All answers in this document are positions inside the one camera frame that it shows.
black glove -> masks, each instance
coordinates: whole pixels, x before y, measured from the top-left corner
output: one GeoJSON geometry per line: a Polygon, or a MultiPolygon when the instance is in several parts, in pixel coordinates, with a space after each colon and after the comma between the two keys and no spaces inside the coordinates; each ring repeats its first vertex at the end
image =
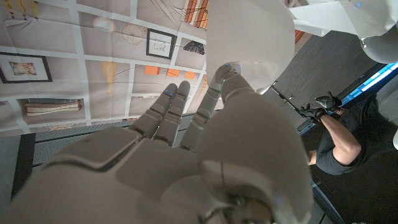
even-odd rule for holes
{"type": "Polygon", "coordinates": [[[311,108],[310,104],[307,104],[306,108],[301,107],[300,112],[302,114],[304,114],[305,116],[307,116],[308,118],[312,119],[313,121],[315,120],[315,121],[318,121],[318,122],[321,121],[320,118],[323,115],[327,114],[325,109],[323,109],[323,108],[311,108]]]}
{"type": "Polygon", "coordinates": [[[337,97],[333,96],[330,91],[328,91],[329,96],[316,97],[315,101],[319,103],[327,111],[334,111],[338,109],[343,103],[337,97]]]}

framed sketch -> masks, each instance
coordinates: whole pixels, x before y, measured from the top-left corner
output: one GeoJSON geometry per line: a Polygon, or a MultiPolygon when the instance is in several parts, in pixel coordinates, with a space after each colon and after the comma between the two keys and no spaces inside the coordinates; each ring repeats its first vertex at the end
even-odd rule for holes
{"type": "Polygon", "coordinates": [[[0,78],[3,83],[52,82],[44,56],[0,52],[0,78]]]}
{"type": "Polygon", "coordinates": [[[165,32],[148,29],[147,55],[171,59],[176,36],[165,32]]]}

robot finger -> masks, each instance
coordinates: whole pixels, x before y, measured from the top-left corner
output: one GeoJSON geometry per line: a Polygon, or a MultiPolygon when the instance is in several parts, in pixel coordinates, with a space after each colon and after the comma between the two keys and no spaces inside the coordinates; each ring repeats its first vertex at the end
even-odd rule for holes
{"type": "Polygon", "coordinates": [[[201,101],[198,111],[193,115],[185,134],[181,140],[180,147],[188,151],[196,151],[203,129],[210,119],[214,108],[216,107],[220,92],[209,88],[201,101]]]}
{"type": "Polygon", "coordinates": [[[137,121],[129,127],[129,129],[137,131],[145,138],[151,138],[159,127],[159,124],[166,114],[176,92],[176,84],[172,83],[167,86],[149,110],[139,117],[137,121]]]}
{"type": "Polygon", "coordinates": [[[170,104],[170,108],[165,114],[163,120],[160,122],[154,139],[166,142],[168,146],[172,147],[175,136],[177,134],[178,126],[181,122],[182,112],[187,102],[190,84],[187,81],[181,82],[177,93],[170,104]]]}

blue light strip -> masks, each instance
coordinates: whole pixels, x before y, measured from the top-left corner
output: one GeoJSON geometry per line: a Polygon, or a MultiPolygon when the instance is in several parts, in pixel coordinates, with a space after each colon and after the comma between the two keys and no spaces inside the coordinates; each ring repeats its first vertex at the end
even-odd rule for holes
{"type": "Polygon", "coordinates": [[[357,87],[354,91],[352,91],[349,95],[344,97],[341,101],[343,105],[351,101],[353,98],[356,98],[376,83],[381,81],[383,78],[386,78],[392,71],[398,68],[398,62],[390,63],[384,66],[380,71],[376,72],[372,77],[362,83],[359,87],[357,87]]]}

orange sticky note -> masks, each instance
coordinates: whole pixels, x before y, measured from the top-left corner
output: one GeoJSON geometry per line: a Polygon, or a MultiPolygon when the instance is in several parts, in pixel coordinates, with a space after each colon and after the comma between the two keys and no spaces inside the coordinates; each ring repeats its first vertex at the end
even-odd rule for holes
{"type": "Polygon", "coordinates": [[[168,69],[167,70],[167,76],[171,76],[171,77],[178,77],[178,74],[180,73],[180,71],[179,70],[177,70],[177,69],[168,69]]]}
{"type": "Polygon", "coordinates": [[[147,75],[158,75],[159,71],[160,71],[159,67],[145,65],[144,74],[147,74],[147,75]]]}
{"type": "Polygon", "coordinates": [[[195,76],[195,72],[185,72],[185,78],[187,79],[193,79],[195,76]]]}

